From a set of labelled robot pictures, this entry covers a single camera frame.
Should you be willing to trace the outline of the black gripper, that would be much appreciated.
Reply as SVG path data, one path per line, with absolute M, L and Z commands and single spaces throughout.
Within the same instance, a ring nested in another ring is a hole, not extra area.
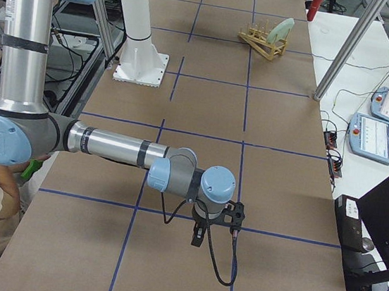
M 223 205 L 220 204 L 209 204 L 202 202 L 194 203 L 194 211 L 203 219 L 206 218 L 206 212 L 208 212 L 209 221 L 217 219 L 222 211 Z M 203 226 L 199 226 L 198 223 L 194 224 L 193 235 L 191 240 L 191 245 L 194 247 L 200 247 L 202 242 L 204 241 L 205 230 L 206 228 Z

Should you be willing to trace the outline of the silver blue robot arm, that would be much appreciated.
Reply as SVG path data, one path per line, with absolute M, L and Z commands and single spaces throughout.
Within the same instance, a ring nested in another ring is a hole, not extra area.
M 95 0 L 65 0 L 92 4 Z M 82 152 L 147 170 L 150 187 L 191 203 L 192 243 L 213 224 L 236 235 L 243 214 L 232 201 L 235 178 L 222 166 L 199 169 L 188 148 L 171 148 L 116 134 L 49 112 L 43 102 L 54 0 L 6 0 L 1 38 L 0 164 L 13 165 L 53 151 Z

